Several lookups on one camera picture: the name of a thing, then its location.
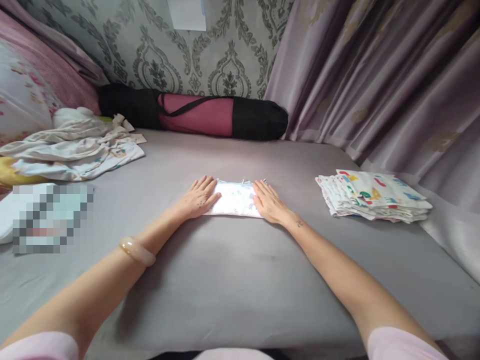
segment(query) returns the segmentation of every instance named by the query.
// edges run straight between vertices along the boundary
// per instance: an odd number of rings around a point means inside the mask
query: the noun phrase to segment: yellow fabric
[[[13,157],[0,156],[0,185],[12,187],[15,185],[28,185],[46,183],[49,180],[43,176],[23,176],[16,174],[12,165],[17,161]]]
[[[99,118],[100,120],[106,123],[111,123],[113,120],[111,117],[106,117],[106,116],[97,116],[97,118]]]

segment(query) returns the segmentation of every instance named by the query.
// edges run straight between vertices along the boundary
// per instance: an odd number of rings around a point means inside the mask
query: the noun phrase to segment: forearm
[[[156,255],[183,221],[167,210],[135,240]],[[123,250],[115,249],[40,308],[0,349],[33,334],[59,331],[76,340],[81,359],[97,330],[145,269]]]
[[[374,329],[394,327],[405,330],[437,348],[435,342],[400,303],[347,254],[296,215],[284,226],[352,315],[365,345]]]

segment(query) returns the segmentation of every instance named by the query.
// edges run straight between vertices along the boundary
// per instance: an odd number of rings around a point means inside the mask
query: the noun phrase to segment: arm
[[[353,317],[365,348],[373,330],[393,327],[415,335],[442,352],[412,315],[377,280],[290,211],[270,185],[256,181],[253,187],[258,212],[267,221],[284,226],[295,238],[308,260]]]
[[[135,240],[156,255],[184,221],[204,214],[218,200],[219,193],[211,195],[216,184],[216,180],[206,176],[195,181],[177,205],[165,211]],[[75,339],[82,359],[95,333],[145,269],[123,250],[115,249],[27,319],[0,350],[30,335],[58,331]]]

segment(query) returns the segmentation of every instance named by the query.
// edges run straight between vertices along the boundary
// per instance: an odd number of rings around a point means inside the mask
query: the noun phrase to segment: bracelet
[[[157,259],[155,255],[153,255],[146,248],[138,244],[131,237],[124,237],[122,240],[120,240],[118,246],[120,247],[120,249],[130,255],[132,259],[137,260],[139,263],[142,263],[147,268],[151,267]]]

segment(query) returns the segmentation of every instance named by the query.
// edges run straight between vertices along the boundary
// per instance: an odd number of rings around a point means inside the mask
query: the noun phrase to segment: pink blanket
[[[86,107],[100,115],[94,87],[48,45],[1,10],[0,38],[40,73],[64,107]]]

